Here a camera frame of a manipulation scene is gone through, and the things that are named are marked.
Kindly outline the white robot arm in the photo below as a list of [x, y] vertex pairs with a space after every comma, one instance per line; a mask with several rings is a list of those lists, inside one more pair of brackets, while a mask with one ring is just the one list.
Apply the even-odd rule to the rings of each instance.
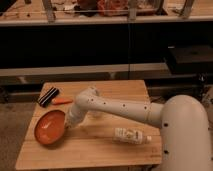
[[88, 111], [101, 111], [161, 130], [162, 171], [213, 171], [208, 115], [194, 97], [176, 95], [164, 104], [102, 98], [95, 87], [75, 96], [65, 125], [76, 127]]

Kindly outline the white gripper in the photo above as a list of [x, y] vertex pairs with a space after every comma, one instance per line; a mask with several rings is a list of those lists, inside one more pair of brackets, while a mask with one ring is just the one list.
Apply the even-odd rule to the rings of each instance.
[[84, 117], [82, 115], [73, 115], [72, 113], [67, 113], [65, 115], [64, 126], [66, 128], [75, 128], [83, 121], [83, 119]]

